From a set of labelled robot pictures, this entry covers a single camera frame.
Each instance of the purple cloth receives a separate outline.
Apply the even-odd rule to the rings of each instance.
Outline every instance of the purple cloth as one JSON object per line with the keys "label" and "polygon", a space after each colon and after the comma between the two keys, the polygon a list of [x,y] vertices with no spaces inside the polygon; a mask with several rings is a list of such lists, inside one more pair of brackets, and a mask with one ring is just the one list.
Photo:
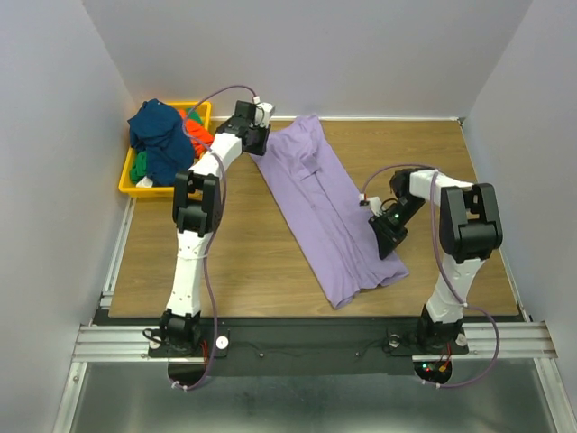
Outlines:
{"label": "purple cloth", "polygon": [[359,206],[359,190],[316,116],[270,133],[265,155],[252,158],[334,308],[351,302],[360,289],[408,275],[395,253],[379,259],[371,212]]}

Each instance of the plastic bin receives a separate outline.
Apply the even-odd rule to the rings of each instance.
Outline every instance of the plastic bin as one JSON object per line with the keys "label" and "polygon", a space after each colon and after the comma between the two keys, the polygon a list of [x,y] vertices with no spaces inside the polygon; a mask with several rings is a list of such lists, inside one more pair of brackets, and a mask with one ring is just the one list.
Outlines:
{"label": "plastic bin", "polygon": [[[187,109],[195,106],[197,102],[195,101],[183,101],[183,102],[168,102],[169,106],[174,106],[177,109]],[[210,126],[210,112],[212,110],[212,105],[210,102],[203,102],[198,108],[197,113],[203,120],[203,126],[208,130]],[[130,197],[134,198],[159,198],[159,197],[172,197],[174,194],[173,187],[152,187],[152,188],[137,188],[133,182],[130,180],[130,169],[133,167],[134,159],[136,158],[136,150],[132,147],[128,148],[128,153],[126,153],[126,159],[124,160],[123,172],[120,175],[120,181],[118,182],[118,189],[120,192],[128,194]]]}

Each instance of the gray wall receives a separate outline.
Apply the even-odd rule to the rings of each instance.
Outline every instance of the gray wall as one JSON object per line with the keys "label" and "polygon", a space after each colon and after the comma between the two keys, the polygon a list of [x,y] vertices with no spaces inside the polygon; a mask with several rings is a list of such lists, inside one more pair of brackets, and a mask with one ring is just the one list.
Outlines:
{"label": "gray wall", "polygon": [[356,116],[468,114],[530,3],[84,0],[137,102],[240,82],[279,115]]}
{"label": "gray wall", "polygon": [[495,184],[504,249],[533,318],[546,319],[577,409],[577,3],[535,0],[464,132]]}
{"label": "gray wall", "polygon": [[51,431],[125,198],[134,105],[80,2],[0,13],[0,431]]}

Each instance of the wood surface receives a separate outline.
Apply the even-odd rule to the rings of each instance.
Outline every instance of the wood surface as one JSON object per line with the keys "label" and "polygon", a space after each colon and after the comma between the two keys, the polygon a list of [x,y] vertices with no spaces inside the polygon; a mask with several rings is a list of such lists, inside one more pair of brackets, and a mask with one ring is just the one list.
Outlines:
{"label": "wood surface", "polygon": [[[287,124],[275,122],[273,129]],[[456,122],[323,122],[323,127],[327,141],[358,187],[379,167],[402,162],[431,164],[448,176],[475,181]],[[388,197],[392,174],[385,172],[375,178],[369,195]],[[438,276],[427,208],[408,223],[408,238],[397,250],[410,275],[388,287],[363,290],[352,303],[334,310],[251,158],[242,155],[227,178],[224,219],[208,264],[219,316],[420,314]],[[111,317],[158,317],[162,313],[172,287],[176,250],[171,200],[138,200]],[[498,252],[481,268],[469,301],[493,314],[517,313]],[[204,282],[201,302],[203,316],[211,316]]]}

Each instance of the red cloth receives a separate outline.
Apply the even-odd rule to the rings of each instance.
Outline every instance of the red cloth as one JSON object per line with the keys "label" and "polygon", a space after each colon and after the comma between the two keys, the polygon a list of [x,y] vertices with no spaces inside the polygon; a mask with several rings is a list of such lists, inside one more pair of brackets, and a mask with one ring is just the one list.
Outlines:
{"label": "red cloth", "polygon": [[[180,117],[182,117],[183,119],[187,116],[187,113],[184,110],[179,110],[179,114],[180,114]],[[187,132],[190,135],[195,136],[198,140],[202,140],[203,142],[205,142],[209,146],[215,140],[215,137],[211,133],[209,133],[203,127],[203,125],[195,122],[192,119],[187,120],[186,127],[187,127]],[[203,146],[201,143],[195,141],[192,138],[190,139],[190,141],[192,142],[192,146],[195,148],[195,155],[197,156],[197,158],[200,158],[202,156],[202,154],[206,151],[205,146]]]}

